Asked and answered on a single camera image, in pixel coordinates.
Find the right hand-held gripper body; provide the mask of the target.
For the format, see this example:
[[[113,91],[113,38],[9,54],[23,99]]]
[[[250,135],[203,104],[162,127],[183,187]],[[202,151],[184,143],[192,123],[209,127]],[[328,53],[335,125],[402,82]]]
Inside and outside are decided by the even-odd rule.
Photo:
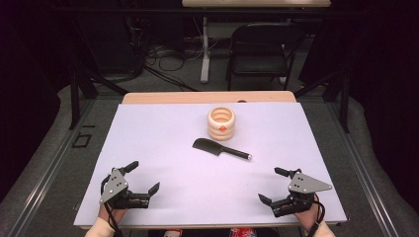
[[[316,193],[332,189],[331,185],[305,175],[300,169],[290,172],[290,194],[285,199],[272,201],[270,205],[275,217],[309,210]]]

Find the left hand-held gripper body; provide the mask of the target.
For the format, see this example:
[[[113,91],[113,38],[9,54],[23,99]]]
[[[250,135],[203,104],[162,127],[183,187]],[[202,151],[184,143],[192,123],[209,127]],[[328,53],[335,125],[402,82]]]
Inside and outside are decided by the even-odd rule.
[[[102,182],[99,204],[108,204],[113,209],[148,208],[149,194],[134,194],[128,189],[125,174],[131,171],[128,167],[112,170]]]

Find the black knife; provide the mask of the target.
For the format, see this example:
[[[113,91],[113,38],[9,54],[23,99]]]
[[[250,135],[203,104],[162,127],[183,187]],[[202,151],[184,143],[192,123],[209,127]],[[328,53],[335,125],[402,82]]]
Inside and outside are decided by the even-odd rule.
[[[221,153],[228,153],[245,160],[250,160],[252,158],[252,155],[249,153],[223,146],[220,143],[207,138],[197,138],[193,143],[193,147],[215,156],[219,156]]]

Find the cream ringed cup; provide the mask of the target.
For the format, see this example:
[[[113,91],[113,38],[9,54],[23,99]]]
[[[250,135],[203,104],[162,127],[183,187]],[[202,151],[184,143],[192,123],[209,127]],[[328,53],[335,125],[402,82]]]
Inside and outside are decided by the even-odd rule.
[[[208,134],[217,141],[229,140],[235,132],[236,115],[227,107],[211,109],[207,117]]]

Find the person's left hand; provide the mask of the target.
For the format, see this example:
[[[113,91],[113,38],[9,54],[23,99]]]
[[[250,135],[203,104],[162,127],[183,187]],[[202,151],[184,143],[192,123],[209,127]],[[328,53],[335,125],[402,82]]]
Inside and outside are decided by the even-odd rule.
[[[106,203],[100,205],[98,217],[106,219],[111,227],[115,228],[124,219],[126,213],[126,209],[113,209]]]

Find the person's right hand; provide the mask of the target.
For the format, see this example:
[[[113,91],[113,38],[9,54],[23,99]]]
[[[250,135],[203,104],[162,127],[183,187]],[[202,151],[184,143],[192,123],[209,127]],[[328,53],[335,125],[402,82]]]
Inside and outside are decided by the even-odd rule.
[[[300,226],[307,232],[311,230],[314,223],[320,217],[321,209],[318,203],[313,203],[309,210],[304,212],[297,212],[294,214],[296,219],[298,220]]]

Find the black metal stand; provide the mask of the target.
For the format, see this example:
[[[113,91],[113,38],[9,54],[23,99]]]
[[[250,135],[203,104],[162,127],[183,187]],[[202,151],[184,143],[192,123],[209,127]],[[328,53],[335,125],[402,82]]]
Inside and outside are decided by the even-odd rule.
[[[74,129],[81,120],[80,98],[79,93],[88,100],[95,100],[99,93],[94,86],[95,82],[104,85],[108,89],[124,96],[128,90],[123,89],[117,84],[103,77],[100,73],[94,72],[87,67],[81,60],[80,56],[76,53],[75,44],[68,39],[64,42],[67,47],[67,54],[70,58],[72,65],[72,77],[70,80],[70,95],[71,95],[71,124],[70,129]]]
[[[306,93],[314,90],[321,84],[326,83],[326,89],[322,95],[324,102],[334,102],[338,95],[340,98],[339,123],[346,133],[349,133],[348,127],[348,109],[349,109],[349,92],[350,92],[350,66],[342,66],[341,68],[329,73],[323,78],[320,78],[310,84],[305,85],[302,89],[293,93],[296,98],[299,98]]]

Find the black folding chair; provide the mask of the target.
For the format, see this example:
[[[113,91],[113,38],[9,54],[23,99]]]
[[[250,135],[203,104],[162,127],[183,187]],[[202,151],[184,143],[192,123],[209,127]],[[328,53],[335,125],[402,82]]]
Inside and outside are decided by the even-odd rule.
[[[295,51],[305,39],[296,24],[253,23],[237,28],[231,36],[225,80],[232,77],[270,77],[284,81],[287,90]]]

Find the white-legged desk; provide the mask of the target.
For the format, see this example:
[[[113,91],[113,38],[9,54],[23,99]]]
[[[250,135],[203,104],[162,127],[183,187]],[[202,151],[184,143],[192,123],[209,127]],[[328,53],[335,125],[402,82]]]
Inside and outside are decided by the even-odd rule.
[[[327,8],[331,0],[182,0],[189,8]],[[208,17],[203,19],[203,64],[201,82],[209,81],[210,48]]]

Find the metal floor rail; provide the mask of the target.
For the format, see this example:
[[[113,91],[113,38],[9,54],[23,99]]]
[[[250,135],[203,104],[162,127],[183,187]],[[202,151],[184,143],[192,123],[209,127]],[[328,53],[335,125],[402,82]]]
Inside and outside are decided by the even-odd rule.
[[[96,102],[87,100],[71,127],[71,106],[61,101],[55,121],[23,173],[0,203],[3,237],[84,237],[73,224],[76,206],[90,181],[90,168],[78,165],[72,146]]]
[[[333,123],[337,127],[341,139],[344,141],[345,147],[350,153],[349,160],[380,227],[383,237],[400,237],[389,216],[389,212],[384,206],[384,202],[378,194],[377,188],[374,185],[373,180],[352,140],[351,135],[341,126],[338,109],[334,104],[330,103],[326,103],[326,108],[332,117]]]

